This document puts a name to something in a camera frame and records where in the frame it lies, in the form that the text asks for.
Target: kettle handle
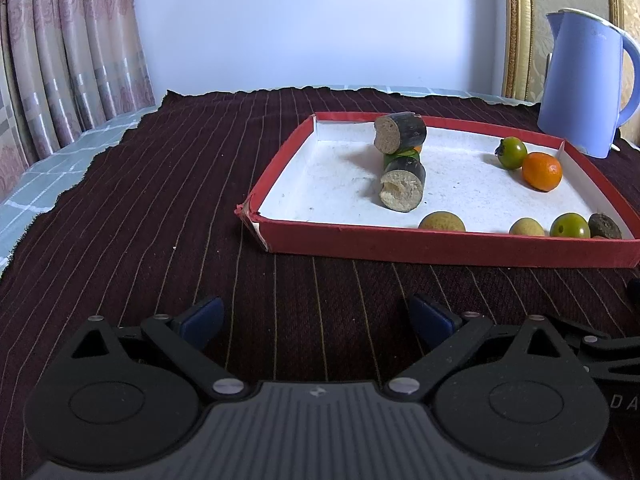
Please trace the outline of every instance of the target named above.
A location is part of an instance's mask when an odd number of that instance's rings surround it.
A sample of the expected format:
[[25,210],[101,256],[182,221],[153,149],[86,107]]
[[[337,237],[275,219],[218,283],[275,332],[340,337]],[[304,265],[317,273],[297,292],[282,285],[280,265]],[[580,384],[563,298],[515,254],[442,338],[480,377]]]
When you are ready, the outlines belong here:
[[626,30],[618,28],[618,31],[622,35],[622,48],[628,52],[634,66],[634,89],[631,92],[629,102],[618,115],[616,128],[626,123],[640,106],[640,46]]

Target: patterned curtain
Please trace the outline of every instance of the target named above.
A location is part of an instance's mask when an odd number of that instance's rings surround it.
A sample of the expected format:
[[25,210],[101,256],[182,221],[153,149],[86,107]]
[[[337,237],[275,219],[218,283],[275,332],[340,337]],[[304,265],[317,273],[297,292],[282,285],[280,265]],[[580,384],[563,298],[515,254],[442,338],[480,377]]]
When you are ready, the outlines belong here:
[[[0,0],[0,38],[13,119],[5,132],[0,124],[2,177],[154,104],[133,0]],[[4,136],[20,164],[4,162]]]

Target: yellow-green fruit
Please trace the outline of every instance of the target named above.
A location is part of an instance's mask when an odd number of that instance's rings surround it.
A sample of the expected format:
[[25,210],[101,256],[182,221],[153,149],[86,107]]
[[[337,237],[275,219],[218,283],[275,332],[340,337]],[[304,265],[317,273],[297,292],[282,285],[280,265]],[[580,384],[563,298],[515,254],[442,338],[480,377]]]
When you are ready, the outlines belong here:
[[462,220],[447,211],[436,211],[425,216],[418,228],[430,231],[466,231]]
[[506,137],[500,141],[495,155],[507,170],[517,170],[527,156],[527,147],[518,137]]
[[510,235],[544,236],[545,230],[533,218],[521,218],[509,229]]
[[552,236],[591,238],[589,224],[578,213],[565,213],[556,218],[549,230]]

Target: dark red striped cloth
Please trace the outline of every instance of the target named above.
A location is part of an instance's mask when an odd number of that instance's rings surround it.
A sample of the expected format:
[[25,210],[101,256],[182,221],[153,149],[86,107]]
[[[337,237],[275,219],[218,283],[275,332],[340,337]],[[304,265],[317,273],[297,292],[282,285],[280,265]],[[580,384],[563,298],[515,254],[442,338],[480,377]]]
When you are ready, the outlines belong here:
[[[251,382],[388,380],[423,352],[404,303],[416,291],[497,322],[557,312],[614,336],[640,334],[624,292],[637,269],[440,267],[262,252],[234,207],[298,123],[325,110],[411,110],[533,130],[538,111],[374,90],[169,94],[36,219],[2,277],[1,480],[40,463],[24,432],[24,399],[91,314],[131,325],[218,294],[228,315],[206,354]],[[640,153],[619,144],[620,153],[597,164],[640,208]],[[639,477],[639,440],[632,423],[616,423],[598,462],[615,478]]]

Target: tangerine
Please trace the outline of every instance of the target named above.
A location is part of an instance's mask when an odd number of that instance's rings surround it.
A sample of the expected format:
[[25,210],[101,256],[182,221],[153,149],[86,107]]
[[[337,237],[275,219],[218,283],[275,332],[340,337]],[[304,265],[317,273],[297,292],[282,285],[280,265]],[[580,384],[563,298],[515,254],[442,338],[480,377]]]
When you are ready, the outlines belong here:
[[529,153],[522,161],[522,177],[535,189],[551,191],[562,180],[562,166],[554,156],[541,152]]

